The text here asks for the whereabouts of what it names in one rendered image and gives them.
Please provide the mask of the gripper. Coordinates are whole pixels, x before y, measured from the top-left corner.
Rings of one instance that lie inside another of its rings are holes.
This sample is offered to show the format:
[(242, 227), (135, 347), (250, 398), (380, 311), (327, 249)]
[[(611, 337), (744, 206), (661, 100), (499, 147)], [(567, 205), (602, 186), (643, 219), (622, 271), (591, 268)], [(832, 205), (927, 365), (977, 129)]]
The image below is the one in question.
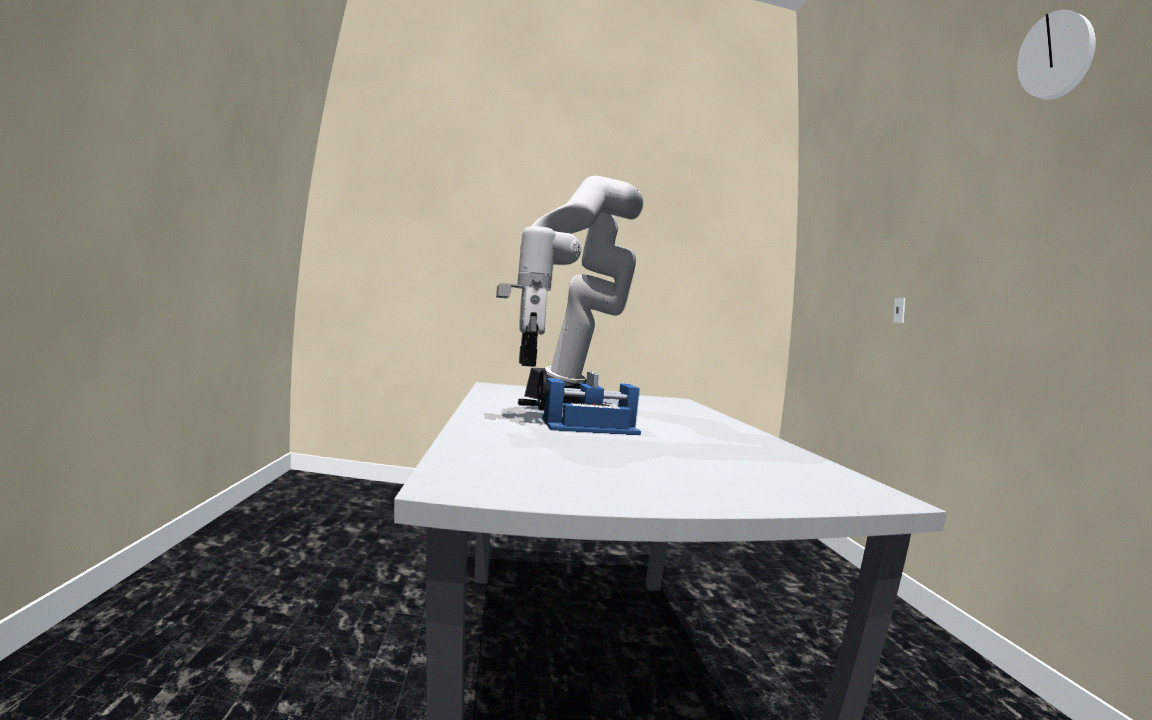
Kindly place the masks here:
[[(538, 361), (538, 334), (545, 333), (545, 319), (547, 319), (547, 291), (545, 290), (550, 290), (550, 288), (531, 285), (518, 286), (517, 288), (522, 290), (520, 331), (524, 331), (522, 332), (518, 363), (522, 366), (536, 366), (536, 361)], [(540, 331), (538, 327), (540, 327)]]

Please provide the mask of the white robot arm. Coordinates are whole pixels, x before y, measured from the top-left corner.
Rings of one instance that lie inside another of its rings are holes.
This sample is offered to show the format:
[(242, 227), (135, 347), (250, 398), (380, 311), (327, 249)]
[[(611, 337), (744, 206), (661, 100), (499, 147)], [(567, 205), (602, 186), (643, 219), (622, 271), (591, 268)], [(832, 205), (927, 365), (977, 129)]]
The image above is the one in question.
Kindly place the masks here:
[(571, 233), (584, 229), (588, 229), (588, 237), (582, 249), (582, 266), (614, 278), (611, 282), (594, 275), (573, 276), (556, 354), (552, 367), (545, 367), (550, 377), (564, 382), (586, 381), (582, 367), (593, 340), (594, 316), (591, 310), (613, 316), (623, 313), (636, 266), (635, 252), (614, 243), (617, 236), (614, 217), (634, 220), (641, 211), (643, 194), (632, 184), (590, 176), (582, 181), (579, 190), (567, 204), (550, 211), (522, 233), (517, 286), (500, 283), (497, 293), (503, 296), (497, 300), (508, 300), (511, 287), (531, 285), (550, 288), (553, 265), (570, 265), (579, 260), (579, 240)]

